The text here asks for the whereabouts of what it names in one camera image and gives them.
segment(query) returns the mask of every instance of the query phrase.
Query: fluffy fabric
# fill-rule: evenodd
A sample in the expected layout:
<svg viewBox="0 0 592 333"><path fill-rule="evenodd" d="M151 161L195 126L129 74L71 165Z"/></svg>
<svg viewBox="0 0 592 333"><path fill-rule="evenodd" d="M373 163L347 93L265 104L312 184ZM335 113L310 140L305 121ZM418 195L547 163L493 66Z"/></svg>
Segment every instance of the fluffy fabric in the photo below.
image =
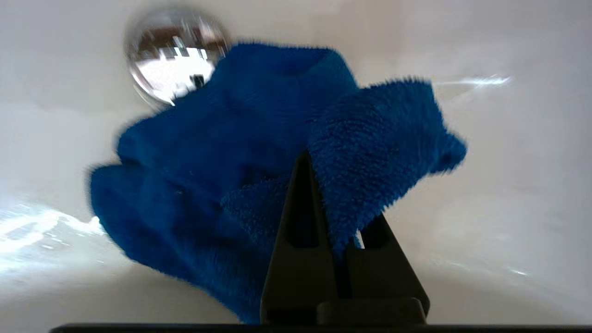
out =
<svg viewBox="0 0 592 333"><path fill-rule="evenodd" d="M92 172L91 204L132 260L254 324L289 172L306 149L337 251L465 153L428 84L360 90L332 50L243 44L205 87L121 135L121 165Z"/></svg>

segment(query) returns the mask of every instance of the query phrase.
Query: blue microfiber cloth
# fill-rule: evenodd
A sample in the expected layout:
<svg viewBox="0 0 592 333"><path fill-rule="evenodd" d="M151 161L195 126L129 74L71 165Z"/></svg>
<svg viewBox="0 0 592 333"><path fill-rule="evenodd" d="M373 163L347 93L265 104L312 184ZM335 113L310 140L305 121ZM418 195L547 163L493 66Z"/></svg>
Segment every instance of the blue microfiber cloth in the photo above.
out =
<svg viewBox="0 0 592 333"><path fill-rule="evenodd" d="M175 102L121 135L121 165L91 174L92 207L132 260L250 324L300 153L313 159L336 251L465 155L428 84L359 89L329 49L238 45L205 87Z"/></svg>

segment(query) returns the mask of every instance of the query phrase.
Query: white sink basin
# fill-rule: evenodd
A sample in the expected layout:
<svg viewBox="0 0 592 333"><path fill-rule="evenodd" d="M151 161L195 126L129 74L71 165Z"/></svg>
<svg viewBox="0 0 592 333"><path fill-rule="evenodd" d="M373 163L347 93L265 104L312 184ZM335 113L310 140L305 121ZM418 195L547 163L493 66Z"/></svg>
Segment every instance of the white sink basin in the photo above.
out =
<svg viewBox="0 0 592 333"><path fill-rule="evenodd" d="M237 322L125 258L86 203L88 168L113 161L122 128L152 112L123 35L163 3L0 0L1 332ZM592 324L592 2L190 3L235 38L331 45L362 85L434 79L469 155L386 212L432 300L430 323Z"/></svg>

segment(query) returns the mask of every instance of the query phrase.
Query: blue towel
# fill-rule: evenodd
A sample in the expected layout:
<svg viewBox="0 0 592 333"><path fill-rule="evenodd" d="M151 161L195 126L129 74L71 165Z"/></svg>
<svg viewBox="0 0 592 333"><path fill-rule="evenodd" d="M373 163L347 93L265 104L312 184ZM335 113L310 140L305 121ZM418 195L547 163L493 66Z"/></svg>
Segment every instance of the blue towel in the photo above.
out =
<svg viewBox="0 0 592 333"><path fill-rule="evenodd" d="M128 128L121 164L91 174L96 215L132 260L202 288L259 322L288 175L306 149L339 252L465 146L429 84L359 89L329 49L241 44L210 82Z"/></svg>

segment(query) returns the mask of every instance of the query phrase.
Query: sink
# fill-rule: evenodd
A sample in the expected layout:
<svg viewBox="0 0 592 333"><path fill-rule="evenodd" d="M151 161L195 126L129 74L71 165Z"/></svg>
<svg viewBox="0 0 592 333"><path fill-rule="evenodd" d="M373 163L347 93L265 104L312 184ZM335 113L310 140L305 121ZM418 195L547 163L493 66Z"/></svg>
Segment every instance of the sink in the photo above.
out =
<svg viewBox="0 0 592 333"><path fill-rule="evenodd" d="M432 300L430 324L592 324L592 2L183 1L234 39L329 45L361 85L433 80L469 154L385 217ZM67 322L237 323L128 260L86 174L153 114L123 54L168 1L0 0L0 331Z"/></svg>

